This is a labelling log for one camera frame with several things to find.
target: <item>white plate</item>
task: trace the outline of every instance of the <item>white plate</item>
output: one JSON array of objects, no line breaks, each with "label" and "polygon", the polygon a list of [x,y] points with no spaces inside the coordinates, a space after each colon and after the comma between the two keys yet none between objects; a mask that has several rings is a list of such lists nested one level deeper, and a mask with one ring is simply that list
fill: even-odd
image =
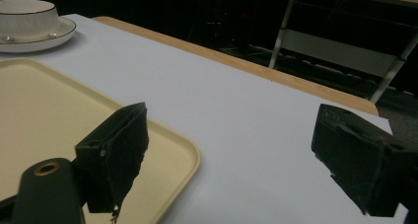
[{"label": "white plate", "polygon": [[76,23],[67,18],[59,17],[59,27],[49,36],[31,41],[0,39],[0,52],[22,53],[33,52],[58,46],[69,40],[76,32]]}]

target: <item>plastic tray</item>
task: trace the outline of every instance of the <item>plastic tray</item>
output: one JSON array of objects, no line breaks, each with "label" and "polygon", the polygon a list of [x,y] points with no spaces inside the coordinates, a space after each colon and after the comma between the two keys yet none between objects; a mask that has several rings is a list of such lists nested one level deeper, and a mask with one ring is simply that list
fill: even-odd
[{"label": "plastic tray", "polygon": [[[0,199],[17,193],[22,172],[49,158],[75,158],[74,146],[120,104],[30,59],[0,62]],[[157,223],[200,164],[188,139],[148,120],[149,150],[120,223]],[[91,214],[86,223],[108,223]]]}]

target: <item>tray rim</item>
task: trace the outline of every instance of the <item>tray rim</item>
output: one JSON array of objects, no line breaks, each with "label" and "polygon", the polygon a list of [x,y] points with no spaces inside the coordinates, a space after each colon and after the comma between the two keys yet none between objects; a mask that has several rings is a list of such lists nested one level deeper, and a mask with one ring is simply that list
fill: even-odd
[{"label": "tray rim", "polygon": [[[97,92],[96,90],[86,86],[83,83],[80,83],[77,80],[72,79],[71,77],[64,75],[54,69],[51,69],[50,67],[48,67],[47,65],[30,59],[30,58],[11,58],[11,59],[6,59],[6,60],[2,60],[0,61],[0,70],[6,67],[12,67],[16,64],[29,64],[31,67],[34,67],[36,70],[41,71],[42,73],[45,73],[47,76],[51,76],[55,79],[57,79],[59,82],[64,83],[65,85],[72,87],[74,89],[76,89],[77,91],[87,95],[88,97],[99,101],[102,104],[105,104],[107,107],[109,107],[112,110],[118,110],[120,108],[123,107],[123,105],[119,102],[117,102],[116,100],[111,99],[110,97],[103,95],[99,92]],[[166,200],[166,202],[164,202],[164,204],[162,205],[162,211],[160,211],[160,215],[156,216],[153,219],[153,223],[158,223],[159,221],[161,221],[161,219],[164,217],[165,213],[169,210],[169,208],[174,204],[175,200],[181,195],[182,191],[185,189],[185,187],[187,186],[187,184],[190,182],[190,180],[196,175],[197,171],[200,168],[200,164],[201,164],[201,154],[200,154],[200,150],[198,149],[196,143],[191,140],[190,138],[188,138],[187,136],[184,136],[183,134],[170,129],[169,127],[156,122],[150,118],[147,118],[147,123],[148,123],[148,127],[158,127],[159,129],[161,129],[164,133],[169,133],[174,135],[177,138],[180,138],[184,141],[186,141],[190,146],[190,153],[192,153],[194,155],[194,164],[193,164],[193,169],[189,170],[187,173],[187,177],[186,179],[182,180],[181,183],[179,183],[178,188],[175,190],[175,192],[170,196],[170,198],[168,198]]]}]

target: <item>bowl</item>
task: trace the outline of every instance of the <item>bowl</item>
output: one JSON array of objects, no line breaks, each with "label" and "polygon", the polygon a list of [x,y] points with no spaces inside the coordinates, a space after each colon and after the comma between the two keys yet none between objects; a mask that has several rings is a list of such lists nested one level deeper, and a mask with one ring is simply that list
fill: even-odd
[{"label": "bowl", "polygon": [[41,0],[0,0],[0,38],[34,40],[59,27],[54,4]]}]

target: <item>dark background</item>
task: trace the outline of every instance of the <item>dark background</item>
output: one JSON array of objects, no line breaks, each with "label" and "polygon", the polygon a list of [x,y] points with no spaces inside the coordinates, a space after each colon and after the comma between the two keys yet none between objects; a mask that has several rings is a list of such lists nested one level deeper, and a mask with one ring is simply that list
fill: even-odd
[{"label": "dark background", "polygon": [[[272,49],[288,0],[46,0],[59,15],[111,16],[213,49]],[[297,0],[290,27],[399,54],[418,26],[418,11],[364,0]],[[418,49],[390,84],[418,95]]]}]

